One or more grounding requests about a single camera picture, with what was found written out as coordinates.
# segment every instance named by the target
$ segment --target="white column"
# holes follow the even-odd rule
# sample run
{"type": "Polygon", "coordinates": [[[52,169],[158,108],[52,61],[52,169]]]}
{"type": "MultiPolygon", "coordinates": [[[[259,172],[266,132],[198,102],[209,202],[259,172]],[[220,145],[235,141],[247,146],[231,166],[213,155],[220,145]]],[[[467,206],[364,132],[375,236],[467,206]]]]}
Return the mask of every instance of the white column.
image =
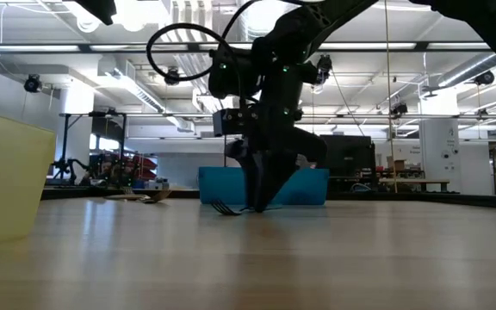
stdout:
{"type": "MultiPolygon", "coordinates": [[[[91,87],[81,82],[74,82],[69,88],[61,90],[60,101],[63,103],[62,113],[89,113],[93,110],[95,94],[91,87]]],[[[76,119],[76,117],[71,117],[70,124],[76,119]]],[[[68,130],[66,159],[75,158],[84,164],[89,163],[91,126],[92,119],[90,117],[82,117],[68,130]]],[[[64,128],[65,118],[61,117],[59,119],[59,134],[57,138],[57,159],[60,158],[62,153],[64,128]]],[[[74,166],[74,168],[77,174],[77,182],[79,182],[81,177],[84,176],[84,171],[77,166],[74,166]]]]}
{"type": "MultiPolygon", "coordinates": [[[[437,96],[421,99],[425,115],[457,115],[455,90],[441,90],[437,96]]],[[[420,122],[420,145],[427,179],[448,179],[449,191],[462,191],[461,149],[458,120],[425,120],[420,122]]],[[[429,191],[439,191],[439,185],[429,185],[429,191]]]]}

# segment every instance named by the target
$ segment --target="blue bin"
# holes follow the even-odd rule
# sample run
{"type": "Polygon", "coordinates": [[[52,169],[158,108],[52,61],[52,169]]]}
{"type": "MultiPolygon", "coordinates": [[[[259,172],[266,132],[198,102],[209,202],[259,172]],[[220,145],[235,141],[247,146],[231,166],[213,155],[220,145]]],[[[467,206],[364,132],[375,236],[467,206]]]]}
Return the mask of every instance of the blue bin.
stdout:
{"type": "MultiPolygon", "coordinates": [[[[221,200],[229,205],[245,205],[245,180],[241,168],[200,167],[201,203],[221,200]]],[[[298,170],[276,194],[273,205],[317,205],[326,201],[328,169],[298,170]]]]}

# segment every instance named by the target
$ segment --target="workbench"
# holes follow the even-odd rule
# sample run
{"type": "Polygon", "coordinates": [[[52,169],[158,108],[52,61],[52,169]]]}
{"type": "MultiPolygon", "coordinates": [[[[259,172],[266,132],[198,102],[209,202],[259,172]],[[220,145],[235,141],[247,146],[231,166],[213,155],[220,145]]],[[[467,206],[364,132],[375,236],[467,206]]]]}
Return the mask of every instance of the workbench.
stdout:
{"type": "Polygon", "coordinates": [[[447,184],[450,183],[450,180],[447,179],[438,179],[438,180],[432,180],[432,179],[419,179],[419,178],[398,178],[394,180],[393,178],[381,178],[379,180],[379,183],[404,183],[404,184],[419,184],[420,188],[423,192],[427,191],[426,190],[426,185],[428,184],[439,184],[441,186],[441,191],[446,192],[447,191],[447,184]]]}

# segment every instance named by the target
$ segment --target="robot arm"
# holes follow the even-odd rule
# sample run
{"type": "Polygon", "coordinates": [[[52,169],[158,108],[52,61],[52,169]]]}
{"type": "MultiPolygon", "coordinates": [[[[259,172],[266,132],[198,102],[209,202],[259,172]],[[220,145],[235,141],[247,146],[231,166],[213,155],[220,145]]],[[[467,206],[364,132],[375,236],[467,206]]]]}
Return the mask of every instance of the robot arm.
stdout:
{"type": "MultiPolygon", "coordinates": [[[[262,212],[295,172],[293,154],[320,161],[326,157],[324,141],[294,127],[303,83],[316,84],[319,70],[304,63],[336,29],[377,0],[325,0],[300,6],[278,19],[274,29],[257,38],[251,51],[233,49],[243,77],[239,94],[231,65],[233,56],[222,46],[212,54],[209,89],[212,95],[253,96],[252,107],[225,109],[214,114],[216,135],[242,133],[243,140],[226,149],[245,173],[247,207],[262,212]]],[[[467,22],[496,52],[496,0],[412,0],[429,4],[445,16],[467,22]]]]}

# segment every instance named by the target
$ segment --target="black monitor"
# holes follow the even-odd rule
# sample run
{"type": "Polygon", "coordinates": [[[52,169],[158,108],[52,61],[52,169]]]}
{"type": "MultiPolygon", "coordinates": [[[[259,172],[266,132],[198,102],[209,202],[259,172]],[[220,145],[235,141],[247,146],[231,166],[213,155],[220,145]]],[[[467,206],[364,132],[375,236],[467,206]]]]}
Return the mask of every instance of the black monitor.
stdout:
{"type": "Polygon", "coordinates": [[[370,137],[321,135],[328,146],[326,160],[319,167],[327,168],[331,177],[359,177],[375,171],[375,146],[370,137]]]}

